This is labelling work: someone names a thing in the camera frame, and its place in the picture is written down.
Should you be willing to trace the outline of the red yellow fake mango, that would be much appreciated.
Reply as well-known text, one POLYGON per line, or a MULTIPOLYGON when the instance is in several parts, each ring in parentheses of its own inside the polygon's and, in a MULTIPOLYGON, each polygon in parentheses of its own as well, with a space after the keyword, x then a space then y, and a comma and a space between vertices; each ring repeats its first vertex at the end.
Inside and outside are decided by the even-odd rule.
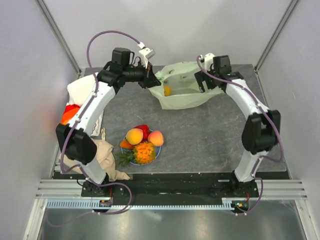
POLYGON ((120 142, 119 146, 120 146, 121 148, 124 148, 124 149, 133 149, 133 148, 134 148, 134 145, 130 144, 130 143, 127 141, 127 139, 123 139, 123 140, 120 142))

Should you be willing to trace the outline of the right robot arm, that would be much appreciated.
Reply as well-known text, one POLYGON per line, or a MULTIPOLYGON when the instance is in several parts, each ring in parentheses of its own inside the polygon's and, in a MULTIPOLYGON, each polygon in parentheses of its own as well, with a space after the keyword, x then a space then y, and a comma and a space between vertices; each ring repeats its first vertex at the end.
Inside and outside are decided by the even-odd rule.
POLYGON ((268 158, 268 152, 282 144, 281 114, 278 110, 269 109, 255 96, 244 77, 232 70, 227 55, 199 55, 196 63, 200 71, 194 76, 200 92, 221 89, 236 103, 246 119, 241 135, 244 152, 233 173, 235 181, 229 184, 230 193, 240 197, 247 191, 246 183, 255 178, 262 160, 268 158))

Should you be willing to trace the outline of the yellow fake pear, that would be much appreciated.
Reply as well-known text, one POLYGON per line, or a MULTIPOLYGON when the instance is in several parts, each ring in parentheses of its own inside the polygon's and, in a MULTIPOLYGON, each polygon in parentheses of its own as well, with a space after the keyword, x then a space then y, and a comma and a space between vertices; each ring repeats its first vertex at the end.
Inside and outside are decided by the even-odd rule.
POLYGON ((149 143, 152 143, 155 147, 161 147, 164 144, 164 136, 163 134, 156 130, 152 131, 147 138, 149 143))

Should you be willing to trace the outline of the red fake apple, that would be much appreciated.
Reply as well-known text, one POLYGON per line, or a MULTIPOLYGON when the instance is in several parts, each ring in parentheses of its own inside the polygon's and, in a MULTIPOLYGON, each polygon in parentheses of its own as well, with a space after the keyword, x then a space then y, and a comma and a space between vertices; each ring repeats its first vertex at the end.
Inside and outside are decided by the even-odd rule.
POLYGON ((142 132, 143 132, 143 138, 142 138, 142 140, 143 140, 143 141, 147 141, 149 134, 152 132, 152 131, 149 129, 148 125, 146 125, 146 124, 138 125, 138 126, 135 127, 135 129, 140 129, 140 130, 142 130, 142 132))

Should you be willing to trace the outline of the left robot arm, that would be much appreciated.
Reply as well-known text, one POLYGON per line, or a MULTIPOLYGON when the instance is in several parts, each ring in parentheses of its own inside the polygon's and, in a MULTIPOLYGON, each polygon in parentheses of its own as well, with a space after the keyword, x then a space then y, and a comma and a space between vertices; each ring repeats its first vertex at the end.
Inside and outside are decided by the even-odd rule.
POLYGON ((75 161, 76 167, 93 183, 92 191, 99 197, 109 193, 110 185, 105 181, 107 173, 97 160, 98 149, 91 139, 97 119, 126 83, 137 82, 142 88, 161 85, 149 61, 155 51, 142 47, 138 52, 137 65, 131 64, 131 55, 131 50, 116 47, 111 61, 99 73, 93 74, 95 83, 85 103, 67 124, 60 123, 55 130, 61 157, 75 161))

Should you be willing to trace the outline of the fake pineapple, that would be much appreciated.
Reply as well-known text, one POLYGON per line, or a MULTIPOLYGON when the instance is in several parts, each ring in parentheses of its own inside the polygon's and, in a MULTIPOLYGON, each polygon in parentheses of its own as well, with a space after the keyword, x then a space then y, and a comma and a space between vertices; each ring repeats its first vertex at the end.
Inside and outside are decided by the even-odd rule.
POLYGON ((141 142, 131 148, 124 148, 122 152, 116 153, 116 160, 122 166, 130 163, 145 165, 153 162, 156 158, 156 149, 151 142, 141 142))

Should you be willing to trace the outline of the orange yellow fake peach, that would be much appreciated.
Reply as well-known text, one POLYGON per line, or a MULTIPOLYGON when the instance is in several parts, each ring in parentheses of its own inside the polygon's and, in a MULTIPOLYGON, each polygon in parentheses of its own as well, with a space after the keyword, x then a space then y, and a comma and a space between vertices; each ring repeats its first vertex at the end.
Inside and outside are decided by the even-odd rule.
POLYGON ((139 128, 132 128, 127 132, 125 138, 131 145, 138 145, 144 138, 144 132, 139 128))

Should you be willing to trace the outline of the pale green plastic bag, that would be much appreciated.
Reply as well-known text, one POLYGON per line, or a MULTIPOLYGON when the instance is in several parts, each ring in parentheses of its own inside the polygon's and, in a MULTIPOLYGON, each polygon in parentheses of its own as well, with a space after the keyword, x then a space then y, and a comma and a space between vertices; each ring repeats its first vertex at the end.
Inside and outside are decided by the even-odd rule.
POLYGON ((218 87, 215 89, 205 88, 205 92, 201 93, 194 76, 199 71, 200 68, 195 61, 166 65, 155 74, 160 80, 161 86, 155 86, 148 90, 159 100, 163 110, 182 110, 198 107, 209 99, 223 93, 218 87), (164 96, 164 86, 171 88, 172 93, 170 96, 164 96))

